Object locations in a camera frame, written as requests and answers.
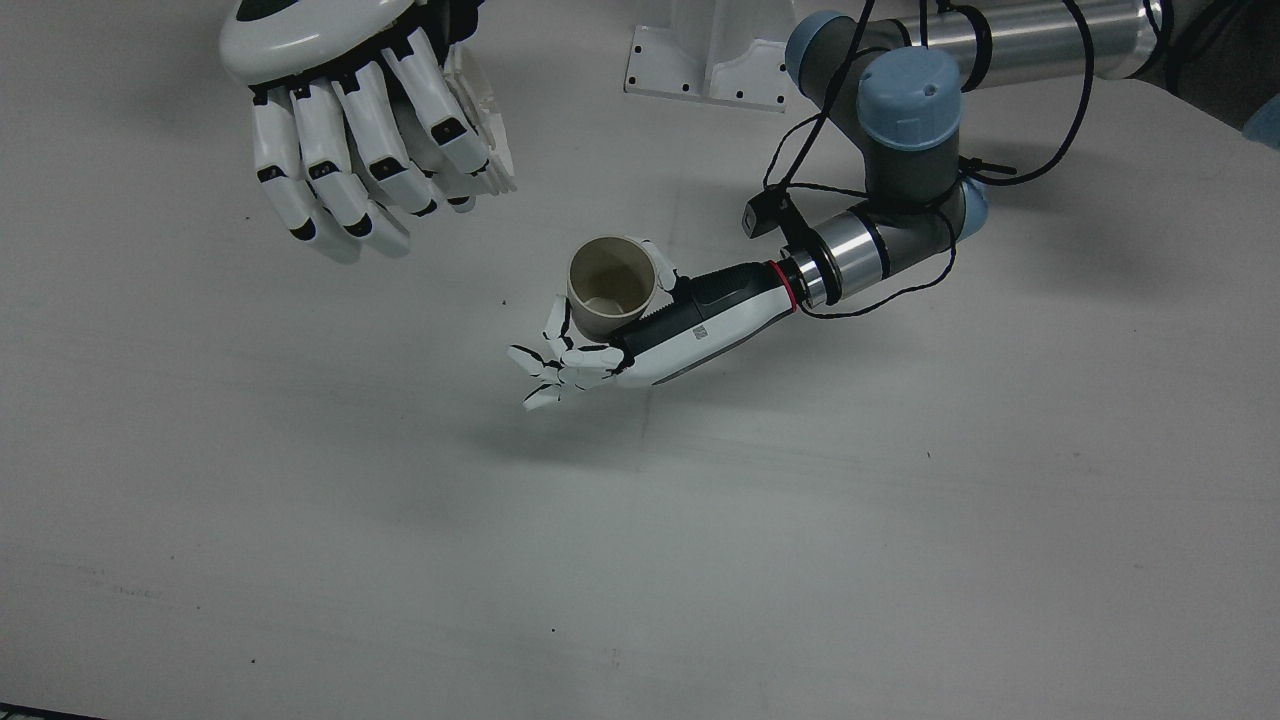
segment white robotic hand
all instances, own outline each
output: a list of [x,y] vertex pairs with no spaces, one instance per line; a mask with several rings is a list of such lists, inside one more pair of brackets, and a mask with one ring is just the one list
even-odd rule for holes
[[513,345],[507,355],[540,384],[525,397],[534,410],[603,384],[648,387],[676,378],[737,347],[796,307],[795,268],[744,263],[689,278],[658,249],[641,245],[654,260],[658,286],[671,304],[622,325],[605,345],[577,346],[568,334],[570,309],[562,295],[552,302],[543,338],[552,356]]
[[520,345],[507,348],[507,356],[541,383],[525,397],[526,410],[612,382],[622,370],[626,360],[622,350],[612,345],[575,346],[568,325],[568,299],[557,295],[543,331],[543,338],[552,350],[550,359],[544,360],[538,352]]
[[513,190],[502,118],[457,42],[483,0],[241,0],[228,72],[253,91],[257,178],[294,237],[339,263],[397,258],[388,210],[467,211]]

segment white mount base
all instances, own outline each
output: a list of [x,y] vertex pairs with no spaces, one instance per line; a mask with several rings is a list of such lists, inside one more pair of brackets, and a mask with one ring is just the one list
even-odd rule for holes
[[636,26],[626,92],[786,109],[791,0],[649,0]]

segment cup rim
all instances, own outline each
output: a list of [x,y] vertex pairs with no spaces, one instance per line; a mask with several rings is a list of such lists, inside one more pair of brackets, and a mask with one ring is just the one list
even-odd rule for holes
[[[634,307],[631,310],[627,310],[625,313],[602,313],[599,310],[595,310],[595,309],[588,306],[586,301],[584,301],[582,297],[577,293],[577,288],[573,287],[573,261],[577,260],[579,252],[581,252],[582,249],[586,247],[588,245],[591,245],[593,242],[598,242],[598,241],[602,241],[602,240],[621,240],[621,241],[626,242],[627,245],[630,245],[631,247],[634,247],[637,252],[640,252],[644,256],[645,263],[649,265],[649,269],[652,270],[652,278],[648,282],[649,293],[645,296],[645,299],[636,307]],[[579,305],[581,307],[586,307],[588,310],[591,311],[593,315],[595,315],[595,316],[598,316],[600,319],[621,320],[621,319],[625,319],[625,318],[627,318],[630,315],[635,315],[637,311],[644,313],[645,307],[649,306],[649,302],[653,301],[653,293],[658,288],[658,268],[654,266],[653,259],[649,258],[649,254],[645,252],[644,249],[640,247],[640,241],[639,240],[636,240],[634,237],[625,236],[625,234],[602,234],[599,237],[593,237],[591,240],[589,240],[589,241],[584,242],[582,245],[577,246],[577,250],[573,251],[573,255],[568,260],[567,281],[568,282],[566,282],[564,284],[567,286],[570,299],[573,300],[575,305]]]

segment white tabletop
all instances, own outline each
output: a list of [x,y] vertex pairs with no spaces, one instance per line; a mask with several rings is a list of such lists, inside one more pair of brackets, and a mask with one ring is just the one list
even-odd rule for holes
[[[526,414],[503,350],[573,247],[774,258],[739,217],[812,104],[625,95],[631,3],[492,0],[472,45],[518,192],[339,266],[253,179],[224,13],[0,12],[0,701],[1276,716],[1280,156],[1100,83],[937,288]],[[965,151],[1037,164],[1078,90],[968,96]],[[832,131],[803,174],[861,163]]]

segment beige cup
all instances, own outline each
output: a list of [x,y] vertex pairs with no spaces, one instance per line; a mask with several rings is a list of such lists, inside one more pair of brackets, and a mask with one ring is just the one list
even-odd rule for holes
[[649,306],[657,272],[640,242],[598,237],[577,249],[568,264],[568,307],[573,324],[589,340],[639,318]]

